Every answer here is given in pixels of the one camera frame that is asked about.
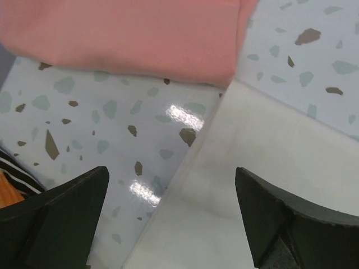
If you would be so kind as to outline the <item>white floral print t-shirt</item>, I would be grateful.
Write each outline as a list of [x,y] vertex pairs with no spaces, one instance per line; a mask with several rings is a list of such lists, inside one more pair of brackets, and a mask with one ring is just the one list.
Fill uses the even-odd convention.
[[357,268],[358,132],[234,82],[125,268]]

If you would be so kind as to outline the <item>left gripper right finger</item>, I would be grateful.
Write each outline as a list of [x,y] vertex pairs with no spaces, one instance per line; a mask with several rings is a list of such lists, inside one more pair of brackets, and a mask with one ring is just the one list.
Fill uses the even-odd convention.
[[235,186],[255,268],[358,268],[358,217],[319,206],[245,168]]

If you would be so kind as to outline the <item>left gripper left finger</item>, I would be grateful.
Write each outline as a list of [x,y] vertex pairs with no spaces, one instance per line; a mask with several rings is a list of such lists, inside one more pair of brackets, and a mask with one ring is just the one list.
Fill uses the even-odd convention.
[[1,268],[86,268],[108,183],[98,166],[2,208]]

